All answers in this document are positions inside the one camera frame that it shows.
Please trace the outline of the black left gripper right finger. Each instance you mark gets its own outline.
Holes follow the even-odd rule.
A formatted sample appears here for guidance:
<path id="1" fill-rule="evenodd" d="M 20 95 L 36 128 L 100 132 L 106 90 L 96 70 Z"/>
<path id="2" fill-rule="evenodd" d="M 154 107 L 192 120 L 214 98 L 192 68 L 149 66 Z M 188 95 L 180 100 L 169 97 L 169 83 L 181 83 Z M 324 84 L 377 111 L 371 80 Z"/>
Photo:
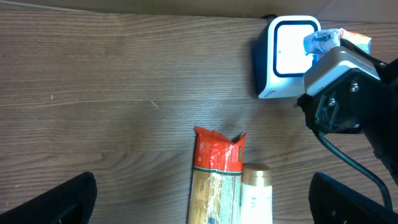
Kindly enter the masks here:
<path id="1" fill-rule="evenodd" d="M 321 172 L 313 175 L 308 200 L 315 224 L 397 224 L 396 212 Z"/>

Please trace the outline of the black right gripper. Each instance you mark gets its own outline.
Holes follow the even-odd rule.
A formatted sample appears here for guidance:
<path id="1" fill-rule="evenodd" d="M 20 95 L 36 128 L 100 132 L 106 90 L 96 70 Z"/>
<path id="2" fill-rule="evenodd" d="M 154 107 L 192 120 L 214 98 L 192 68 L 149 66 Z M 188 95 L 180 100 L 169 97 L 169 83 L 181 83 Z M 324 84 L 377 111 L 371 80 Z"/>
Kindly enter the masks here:
<path id="1" fill-rule="evenodd" d="M 348 40 L 341 43 L 373 63 L 380 80 L 355 68 L 315 96 L 304 93 L 297 105 L 311 130 L 322 134 L 364 133 L 376 158 L 397 180 L 397 61 L 386 63 Z"/>

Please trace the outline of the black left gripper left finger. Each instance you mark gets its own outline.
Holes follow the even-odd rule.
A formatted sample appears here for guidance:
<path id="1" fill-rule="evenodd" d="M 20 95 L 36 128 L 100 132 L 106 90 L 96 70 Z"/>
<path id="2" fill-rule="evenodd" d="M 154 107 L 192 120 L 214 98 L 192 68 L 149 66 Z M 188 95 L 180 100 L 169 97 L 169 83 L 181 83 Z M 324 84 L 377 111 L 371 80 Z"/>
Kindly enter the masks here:
<path id="1" fill-rule="evenodd" d="M 84 172 L 1 214 L 1 223 L 87 224 L 97 197 L 96 180 Z"/>

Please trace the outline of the white tube gold cap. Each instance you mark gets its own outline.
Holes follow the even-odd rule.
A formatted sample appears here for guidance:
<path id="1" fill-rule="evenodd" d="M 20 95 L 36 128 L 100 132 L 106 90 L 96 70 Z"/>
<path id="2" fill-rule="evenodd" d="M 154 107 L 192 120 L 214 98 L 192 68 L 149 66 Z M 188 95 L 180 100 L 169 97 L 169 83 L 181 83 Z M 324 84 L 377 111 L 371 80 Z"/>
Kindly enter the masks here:
<path id="1" fill-rule="evenodd" d="M 240 224 L 273 224 L 272 172 L 265 164 L 244 164 Z"/>

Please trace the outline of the orange tissue packet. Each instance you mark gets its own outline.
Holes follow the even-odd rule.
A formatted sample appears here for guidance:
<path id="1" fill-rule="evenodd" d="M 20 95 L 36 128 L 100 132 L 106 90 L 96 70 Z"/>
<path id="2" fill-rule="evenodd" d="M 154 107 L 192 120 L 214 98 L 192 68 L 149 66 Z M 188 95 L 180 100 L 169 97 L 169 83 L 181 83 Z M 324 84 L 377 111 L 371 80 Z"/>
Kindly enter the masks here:
<path id="1" fill-rule="evenodd" d="M 327 29 L 316 31 L 303 39 L 305 54 L 325 54 L 333 47 L 343 44 L 342 40 L 348 40 L 367 54 L 371 52 L 371 38 L 345 29 Z"/>

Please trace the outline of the red spaghetti packet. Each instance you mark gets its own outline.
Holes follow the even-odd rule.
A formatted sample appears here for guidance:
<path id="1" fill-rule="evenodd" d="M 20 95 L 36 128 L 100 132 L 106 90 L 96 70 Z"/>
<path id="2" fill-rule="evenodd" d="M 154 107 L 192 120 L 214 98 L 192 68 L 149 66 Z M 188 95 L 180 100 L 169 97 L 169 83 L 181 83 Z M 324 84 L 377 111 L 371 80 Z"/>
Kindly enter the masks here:
<path id="1" fill-rule="evenodd" d="M 240 223 L 246 134 L 230 140 L 196 127 L 188 224 Z"/>

